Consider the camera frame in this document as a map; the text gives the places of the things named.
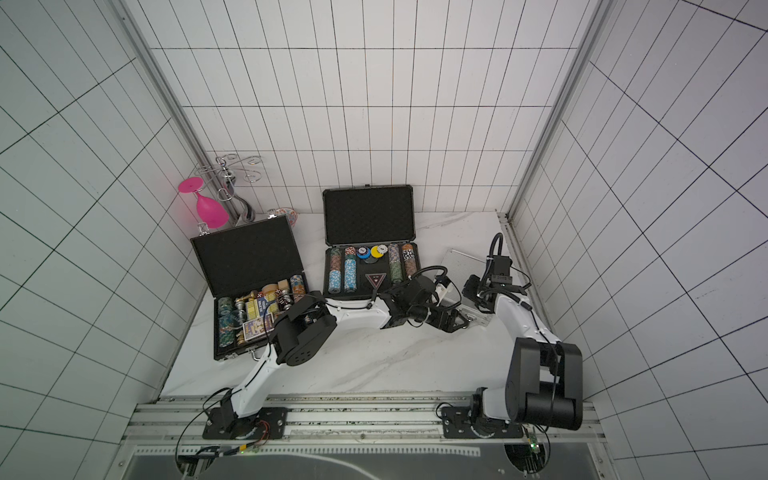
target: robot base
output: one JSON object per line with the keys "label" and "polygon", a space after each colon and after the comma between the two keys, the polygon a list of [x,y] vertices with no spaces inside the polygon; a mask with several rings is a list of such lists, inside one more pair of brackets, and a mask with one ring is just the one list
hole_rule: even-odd
{"label": "robot base", "polygon": [[521,439],[523,429],[518,423],[497,419],[471,418],[471,407],[440,409],[442,434],[447,439]]}
{"label": "robot base", "polygon": [[286,428],[287,413],[288,409],[282,407],[265,407],[256,415],[235,419],[234,415],[227,415],[226,409],[212,409],[203,430],[203,438],[206,440],[258,440],[264,434],[265,427],[259,423],[263,420],[269,425],[269,440],[281,439]]}

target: pink wine glass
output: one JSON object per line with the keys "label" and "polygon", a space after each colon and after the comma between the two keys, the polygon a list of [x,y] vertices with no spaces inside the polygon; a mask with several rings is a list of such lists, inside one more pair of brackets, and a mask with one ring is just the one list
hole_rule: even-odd
{"label": "pink wine glass", "polygon": [[203,222],[208,224],[208,227],[223,227],[230,220],[230,215],[219,202],[198,193],[203,189],[203,185],[205,181],[202,178],[190,177],[179,184],[179,191],[182,194],[197,195],[197,214]]}

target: metal corner post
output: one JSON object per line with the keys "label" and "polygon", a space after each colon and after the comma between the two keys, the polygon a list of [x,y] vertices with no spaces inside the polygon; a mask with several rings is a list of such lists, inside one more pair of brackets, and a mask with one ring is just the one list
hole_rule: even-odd
{"label": "metal corner post", "polygon": [[510,221],[512,218],[514,218],[515,212],[519,207],[520,200],[525,194],[525,191],[528,189],[528,187],[530,187],[529,184],[533,178],[533,173],[536,170],[536,167],[541,164],[544,152],[547,150],[547,147],[552,140],[555,127],[561,120],[568,102],[571,101],[574,95],[576,86],[581,79],[581,75],[584,73],[584,70],[587,67],[587,63],[589,62],[589,58],[592,55],[592,51],[594,50],[595,45],[598,43],[598,39],[600,38],[600,34],[603,31],[603,27],[610,17],[616,3],[616,0],[600,0],[600,3],[594,10],[592,18],[589,21],[589,25],[587,26],[587,31],[584,33],[584,37],[581,39],[581,43],[579,43],[576,57],[568,69],[568,75],[566,76],[565,81],[563,82],[563,86],[561,87],[560,92],[554,101],[554,107],[552,108],[552,112],[547,119],[547,124],[545,125],[541,136],[536,142],[533,155],[531,155],[531,161],[525,168],[523,179],[520,182],[520,187],[515,192],[515,197],[512,200],[509,212],[507,212]]}

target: poker chip stack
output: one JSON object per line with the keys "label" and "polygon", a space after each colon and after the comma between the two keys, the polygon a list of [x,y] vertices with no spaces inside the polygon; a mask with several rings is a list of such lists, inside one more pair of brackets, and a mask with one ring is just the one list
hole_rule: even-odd
{"label": "poker chip stack", "polygon": [[400,249],[397,247],[397,243],[389,244],[389,275],[392,277],[392,283],[402,282]]}
{"label": "poker chip stack", "polygon": [[294,303],[298,302],[304,297],[306,294],[306,287],[304,286],[304,280],[301,278],[301,275],[294,275],[290,277],[290,289],[291,293],[293,293]]}
{"label": "poker chip stack", "polygon": [[357,290],[357,260],[355,247],[344,250],[344,292],[353,293]]}
{"label": "poker chip stack", "polygon": [[328,293],[341,293],[341,249],[331,249],[331,264],[328,272]]}
{"label": "poker chip stack", "polygon": [[232,314],[232,299],[228,296],[219,298],[219,347],[232,345],[235,341],[235,315]]}
{"label": "poker chip stack", "polygon": [[406,265],[406,276],[416,273],[416,253],[413,251],[413,245],[406,243],[402,246],[402,262]]}

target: triangle emblem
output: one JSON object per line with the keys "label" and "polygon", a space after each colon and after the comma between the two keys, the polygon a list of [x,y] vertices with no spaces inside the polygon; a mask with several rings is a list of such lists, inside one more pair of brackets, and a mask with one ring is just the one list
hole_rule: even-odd
{"label": "triangle emblem", "polygon": [[366,273],[366,278],[373,285],[373,289],[378,290],[386,278],[386,273]]}

